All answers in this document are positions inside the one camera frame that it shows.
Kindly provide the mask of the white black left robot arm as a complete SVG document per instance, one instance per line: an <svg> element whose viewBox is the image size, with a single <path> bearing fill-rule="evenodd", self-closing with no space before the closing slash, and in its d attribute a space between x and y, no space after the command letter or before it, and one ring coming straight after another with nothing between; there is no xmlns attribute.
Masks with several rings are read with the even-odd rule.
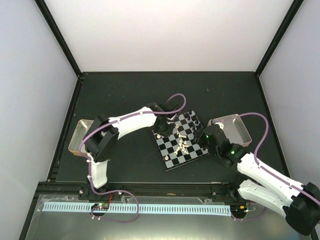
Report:
<svg viewBox="0 0 320 240"><path fill-rule="evenodd" d="M87 178L92 184L89 193L97 200L107 195L108 161L119 139L144 128L150 128L162 137L168 136L173 131L177 113L184 106L179 107L178 103L168 100L165 104L149 103L122 116L96 117L78 147L78 152L89 164Z"/></svg>

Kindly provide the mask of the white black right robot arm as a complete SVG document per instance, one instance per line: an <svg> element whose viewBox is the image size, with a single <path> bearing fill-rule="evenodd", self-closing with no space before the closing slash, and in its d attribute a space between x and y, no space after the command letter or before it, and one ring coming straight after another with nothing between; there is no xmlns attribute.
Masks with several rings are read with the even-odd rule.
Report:
<svg viewBox="0 0 320 240"><path fill-rule="evenodd" d="M281 174L240 144L231 143L218 124L196 129L193 141L213 154L219 164L236 166L238 184L228 187L230 200L256 202L282 216L304 236L319 224L320 189L315 184L303 184Z"/></svg>

